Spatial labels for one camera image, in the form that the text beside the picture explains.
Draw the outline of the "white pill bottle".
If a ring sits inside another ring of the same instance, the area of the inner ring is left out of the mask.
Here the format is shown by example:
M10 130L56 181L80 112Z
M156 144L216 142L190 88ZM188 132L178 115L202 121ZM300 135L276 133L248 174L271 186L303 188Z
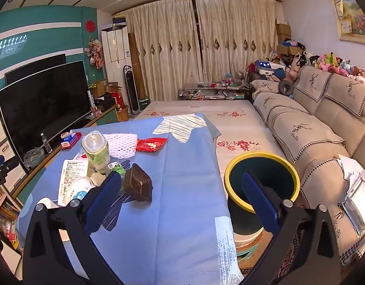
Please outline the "white pill bottle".
M78 178L67 189L64 197L65 205L72 200L82 200L94 187L95 185L89 177Z

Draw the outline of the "green labelled plastic bottle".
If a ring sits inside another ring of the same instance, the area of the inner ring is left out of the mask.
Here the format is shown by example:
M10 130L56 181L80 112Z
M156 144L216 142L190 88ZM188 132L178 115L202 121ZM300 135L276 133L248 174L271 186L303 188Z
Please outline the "green labelled plastic bottle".
M90 165L97 172L104 173L110 162L110 152L107 139L99 131L86 134L81 142Z

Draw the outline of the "white foam fruit net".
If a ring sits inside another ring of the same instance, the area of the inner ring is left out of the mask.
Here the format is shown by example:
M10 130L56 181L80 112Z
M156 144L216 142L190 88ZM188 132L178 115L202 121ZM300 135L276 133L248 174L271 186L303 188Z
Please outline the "white foam fruit net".
M110 156L117 159L129 159L136 154L136 134L112 133L103 135L108 142Z

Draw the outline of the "yellow rimmed dark trash bin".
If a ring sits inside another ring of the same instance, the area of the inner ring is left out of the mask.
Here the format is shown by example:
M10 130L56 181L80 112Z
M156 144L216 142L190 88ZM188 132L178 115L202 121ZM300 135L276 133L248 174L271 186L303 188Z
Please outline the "yellow rimmed dark trash bin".
M233 230L242 236L258 235L263 227L242 189L242 176L249 172L264 187L273 189L279 198L296 201L300 178L286 159L268 152L247 152L230 161L224 173L228 209Z

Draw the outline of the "white printed receipt sheet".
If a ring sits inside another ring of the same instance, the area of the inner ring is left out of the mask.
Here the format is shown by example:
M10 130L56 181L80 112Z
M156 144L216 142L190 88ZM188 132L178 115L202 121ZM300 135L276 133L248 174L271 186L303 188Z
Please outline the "white printed receipt sheet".
M64 160L61 169L61 178L58 188L58 205L65 206L65 196L69 187L78 178L87 176L89 169L88 160Z

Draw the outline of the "small water bottle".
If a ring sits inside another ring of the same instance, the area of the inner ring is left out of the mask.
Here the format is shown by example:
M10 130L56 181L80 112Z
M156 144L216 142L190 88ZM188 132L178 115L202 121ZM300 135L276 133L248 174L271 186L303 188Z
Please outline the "small water bottle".
M51 147L47 137L45 136L44 133L41 133L40 135L41 135L41 139L42 139L45 150L47 151L48 154L50 154L52 152L52 147Z

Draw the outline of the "blue tissue pack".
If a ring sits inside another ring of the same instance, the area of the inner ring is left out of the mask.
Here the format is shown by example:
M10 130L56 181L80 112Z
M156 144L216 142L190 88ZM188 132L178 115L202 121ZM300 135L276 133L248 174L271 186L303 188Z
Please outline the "blue tissue pack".
M69 134L68 136L63 138L63 140L61 141L61 148L62 149L71 148L75 144L76 139L77 139L76 133Z

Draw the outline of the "blue patterned tablecloth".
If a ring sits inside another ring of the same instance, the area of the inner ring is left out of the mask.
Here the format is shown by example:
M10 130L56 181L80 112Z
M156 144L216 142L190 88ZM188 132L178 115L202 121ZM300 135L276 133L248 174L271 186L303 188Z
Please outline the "blue patterned tablecloth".
M167 143L157 152L137 152L139 165L152 180L152 201L127 201L119 192L94 242L121 284L238 284L233 228L215 154L218 129L202 114L183 114L98 127L100 133L161 135ZM60 153L32 191L19 217L26 239L31 216L43 198L58 196L64 160ZM65 230L63 245L74 271L84 272Z

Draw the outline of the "red snack packet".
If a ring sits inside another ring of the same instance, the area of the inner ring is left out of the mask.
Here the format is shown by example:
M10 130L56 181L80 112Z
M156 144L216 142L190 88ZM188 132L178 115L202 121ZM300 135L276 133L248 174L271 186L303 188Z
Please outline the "red snack packet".
M138 139L136 151L139 152L157 152L168 141L167 138L147 138Z

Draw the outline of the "black curved television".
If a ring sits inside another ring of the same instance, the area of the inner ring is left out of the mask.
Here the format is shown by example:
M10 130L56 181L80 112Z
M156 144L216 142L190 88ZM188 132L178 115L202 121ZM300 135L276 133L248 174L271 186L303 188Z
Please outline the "black curved television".
M91 112L82 61L29 75L0 90L0 116L15 154L24 162L30 150L59 138Z

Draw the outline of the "grey neck pillow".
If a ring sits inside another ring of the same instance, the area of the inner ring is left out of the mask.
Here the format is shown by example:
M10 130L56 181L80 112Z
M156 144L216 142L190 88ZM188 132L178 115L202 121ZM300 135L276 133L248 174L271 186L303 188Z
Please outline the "grey neck pillow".
M294 85L290 81L281 81L278 85L278 92L285 96L290 96L293 94Z

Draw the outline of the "cluttered glass low table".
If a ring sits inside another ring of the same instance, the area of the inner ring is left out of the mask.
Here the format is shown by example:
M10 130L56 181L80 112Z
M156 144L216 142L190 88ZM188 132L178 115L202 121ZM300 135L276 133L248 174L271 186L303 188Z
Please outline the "cluttered glass low table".
M178 100L241 100L249 92L249 85L221 83L186 84L177 92Z

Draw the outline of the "row of plush toys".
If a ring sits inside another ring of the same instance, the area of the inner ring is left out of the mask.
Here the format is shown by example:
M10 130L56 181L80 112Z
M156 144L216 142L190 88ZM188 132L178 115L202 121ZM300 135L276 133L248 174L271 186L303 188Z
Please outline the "row of plush toys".
M291 82L295 82L299 77L299 71L304 66L311 66L328 73L345 76L365 85L365 70L354 66L349 60L336 57L333 52L322 55L314 55L308 51L297 53L291 65L285 69L286 78Z

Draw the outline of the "stacked cardboard boxes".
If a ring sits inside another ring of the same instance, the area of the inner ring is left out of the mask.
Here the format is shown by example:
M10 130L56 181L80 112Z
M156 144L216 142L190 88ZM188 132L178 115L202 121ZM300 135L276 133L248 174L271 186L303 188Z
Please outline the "stacked cardboard boxes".
M278 37L277 52L281 55L293 55L302 53L302 45L291 38L291 27L288 24L277 23L276 34Z

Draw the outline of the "cream curtains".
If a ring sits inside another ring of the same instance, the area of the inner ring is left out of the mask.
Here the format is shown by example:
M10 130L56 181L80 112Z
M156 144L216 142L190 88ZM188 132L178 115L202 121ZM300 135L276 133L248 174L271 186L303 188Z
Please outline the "cream curtains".
M185 84L246 76L273 55L277 18L275 0L159 0L125 11L152 101L176 100Z

